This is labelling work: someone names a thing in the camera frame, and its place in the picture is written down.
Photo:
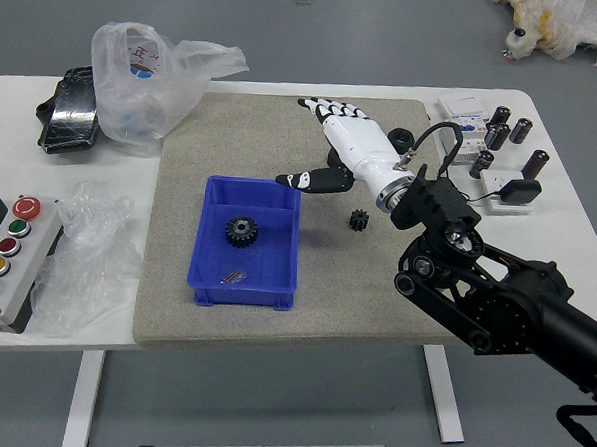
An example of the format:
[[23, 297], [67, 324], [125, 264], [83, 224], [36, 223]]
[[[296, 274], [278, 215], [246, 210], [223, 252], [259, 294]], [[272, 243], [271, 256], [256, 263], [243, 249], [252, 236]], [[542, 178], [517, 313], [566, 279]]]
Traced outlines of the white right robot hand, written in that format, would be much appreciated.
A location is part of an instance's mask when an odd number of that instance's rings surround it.
[[409, 170], [398, 170], [401, 158], [377, 122], [352, 104], [319, 97], [300, 98], [322, 125], [324, 136], [338, 163], [323, 169], [277, 175], [280, 185], [303, 193], [342, 193], [355, 181], [367, 184], [371, 197], [383, 212], [390, 212], [414, 180]]

